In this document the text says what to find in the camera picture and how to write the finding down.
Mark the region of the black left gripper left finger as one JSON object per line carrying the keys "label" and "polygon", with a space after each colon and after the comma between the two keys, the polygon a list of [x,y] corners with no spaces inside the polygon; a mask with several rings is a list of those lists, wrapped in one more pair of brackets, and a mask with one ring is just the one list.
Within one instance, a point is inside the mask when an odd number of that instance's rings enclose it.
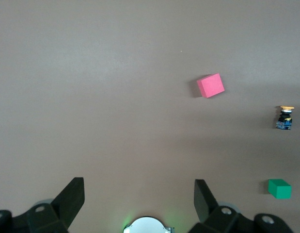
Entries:
{"label": "black left gripper left finger", "polygon": [[0,210],[0,233],[67,233],[84,202],[84,179],[75,177],[51,203],[37,204],[18,216]]}

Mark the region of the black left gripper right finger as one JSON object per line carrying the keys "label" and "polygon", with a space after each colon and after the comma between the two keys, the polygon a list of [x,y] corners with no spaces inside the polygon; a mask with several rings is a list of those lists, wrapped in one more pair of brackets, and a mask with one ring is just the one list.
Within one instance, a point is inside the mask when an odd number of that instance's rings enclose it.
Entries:
{"label": "black left gripper right finger", "polygon": [[194,207],[199,222],[191,233],[293,233],[275,215],[261,213],[250,220],[232,207],[219,205],[205,180],[194,182]]}

